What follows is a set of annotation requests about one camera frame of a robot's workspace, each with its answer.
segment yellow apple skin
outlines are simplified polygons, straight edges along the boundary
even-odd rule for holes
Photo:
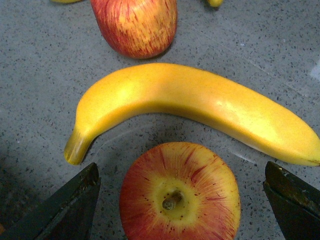
[[[163,201],[182,195],[172,210]],[[227,164],[190,142],[158,145],[128,170],[120,217],[129,240],[232,240],[240,224],[240,196]]]
[[[118,53],[147,59],[164,52],[177,30],[176,0],[90,0],[101,31]]]

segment yellow banana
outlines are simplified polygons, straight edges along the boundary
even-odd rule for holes
[[[143,113],[189,118],[279,160],[320,165],[319,137],[293,112],[222,76],[171,63],[123,68],[92,85],[78,103],[65,159],[81,163],[98,135]]]
[[[223,3],[224,0],[207,0],[211,7],[217,8]]]
[[[52,2],[61,3],[61,4],[73,4],[76,2],[80,2],[82,0],[51,0]]]

